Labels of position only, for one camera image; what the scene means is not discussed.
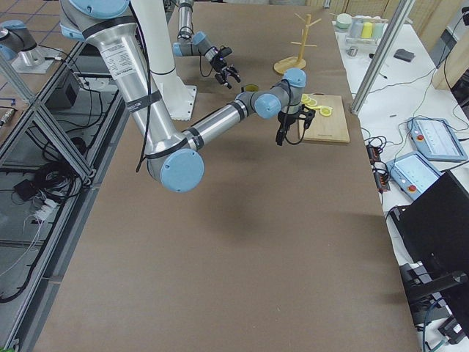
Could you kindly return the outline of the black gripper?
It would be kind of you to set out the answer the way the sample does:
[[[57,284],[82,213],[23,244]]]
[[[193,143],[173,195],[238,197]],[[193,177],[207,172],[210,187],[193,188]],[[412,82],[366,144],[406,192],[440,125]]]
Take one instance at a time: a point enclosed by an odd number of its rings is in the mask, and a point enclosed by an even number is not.
[[[239,71],[234,65],[227,66],[225,57],[230,55],[231,51],[211,51],[210,52],[210,65],[216,71],[215,79],[217,82],[227,87],[232,88],[226,76],[232,77],[236,82],[241,82]]]
[[[278,113],[278,121],[280,122],[280,127],[276,132],[276,144],[282,146],[287,135],[287,130],[295,122],[295,114],[288,114],[280,111]]]

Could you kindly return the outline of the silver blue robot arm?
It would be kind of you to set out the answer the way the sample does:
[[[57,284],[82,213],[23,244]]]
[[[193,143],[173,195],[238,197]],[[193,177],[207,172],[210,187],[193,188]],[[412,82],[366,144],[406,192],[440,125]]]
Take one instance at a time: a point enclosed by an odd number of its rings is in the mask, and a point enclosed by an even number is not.
[[[241,82],[239,71],[234,65],[228,65],[226,58],[232,53],[228,46],[216,47],[206,33],[193,31],[193,5],[194,1],[182,0],[176,2],[179,13],[179,29],[177,42],[173,43],[173,54],[175,56],[198,56],[204,57],[210,64],[211,70],[215,71],[215,78],[220,85],[232,88],[228,77]]]
[[[314,118],[301,101],[306,74],[291,68],[269,90],[242,92],[179,131],[174,121],[190,117],[194,93],[176,73],[163,3],[62,1],[60,7],[62,34],[100,52],[144,137],[140,160],[168,190],[195,188],[204,174],[200,149],[251,114],[278,119],[278,144],[292,123],[309,126]]]

